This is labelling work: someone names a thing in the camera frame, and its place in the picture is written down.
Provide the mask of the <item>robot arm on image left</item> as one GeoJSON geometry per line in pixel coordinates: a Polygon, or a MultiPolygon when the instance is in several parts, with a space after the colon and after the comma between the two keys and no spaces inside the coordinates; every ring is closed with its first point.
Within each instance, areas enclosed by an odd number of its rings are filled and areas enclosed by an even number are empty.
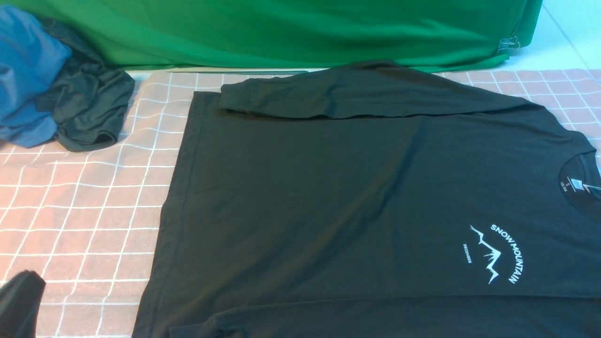
{"type": "Polygon", "coordinates": [[[0,289],[0,336],[35,338],[39,306],[46,282],[35,271],[24,270],[0,289]]]}

